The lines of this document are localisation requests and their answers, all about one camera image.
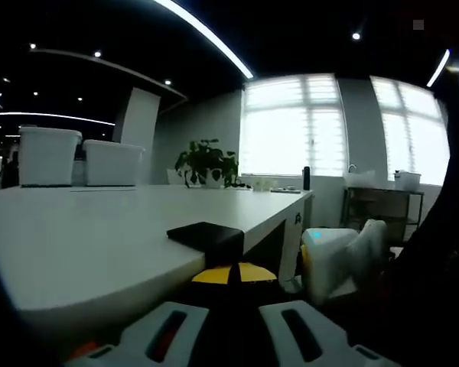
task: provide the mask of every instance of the black ceiling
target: black ceiling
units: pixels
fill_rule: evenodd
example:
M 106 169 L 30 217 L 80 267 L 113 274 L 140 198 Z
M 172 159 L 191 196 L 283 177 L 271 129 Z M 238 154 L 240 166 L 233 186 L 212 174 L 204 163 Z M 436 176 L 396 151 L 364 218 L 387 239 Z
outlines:
M 445 49 L 459 50 L 459 5 L 454 2 L 438 10 L 431 2 L 416 5 L 403 0 L 394 5 L 250 0 L 177 3 L 212 29 L 257 78 L 325 72 L 348 77 L 379 75 L 425 86 Z M 423 31 L 413 29 L 416 19 L 424 20 Z M 358 42 L 351 39 L 357 30 L 363 36 Z M 104 60 L 160 82 L 170 79 L 171 86 L 191 101 L 234 90 L 245 81 L 201 34 L 152 0 L 2 0 L 2 111 L 114 122 L 132 86 L 153 88 L 91 61 L 31 53 L 30 42 L 41 49 L 85 55 L 102 50 Z M 4 76 L 11 82 L 3 82 Z M 161 109 L 178 100 L 179 96 L 163 92 Z M 7 134 L 16 134 L 18 121 L 22 119 L 0 118 L 0 125 Z M 39 118 L 35 123 L 46 122 Z M 72 120 L 48 120 L 47 124 L 75 127 L 96 138 L 112 130 Z

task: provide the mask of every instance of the window blind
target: window blind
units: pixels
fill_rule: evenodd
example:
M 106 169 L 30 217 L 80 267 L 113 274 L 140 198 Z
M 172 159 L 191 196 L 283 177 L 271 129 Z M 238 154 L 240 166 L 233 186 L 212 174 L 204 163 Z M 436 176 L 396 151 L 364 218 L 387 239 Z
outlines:
M 347 142 L 337 82 L 331 75 L 248 83 L 243 95 L 239 174 L 341 176 Z
M 395 170 L 422 175 L 422 184 L 442 185 L 449 161 L 447 131 L 434 96 L 425 89 L 371 77 L 382 113 L 388 179 Z

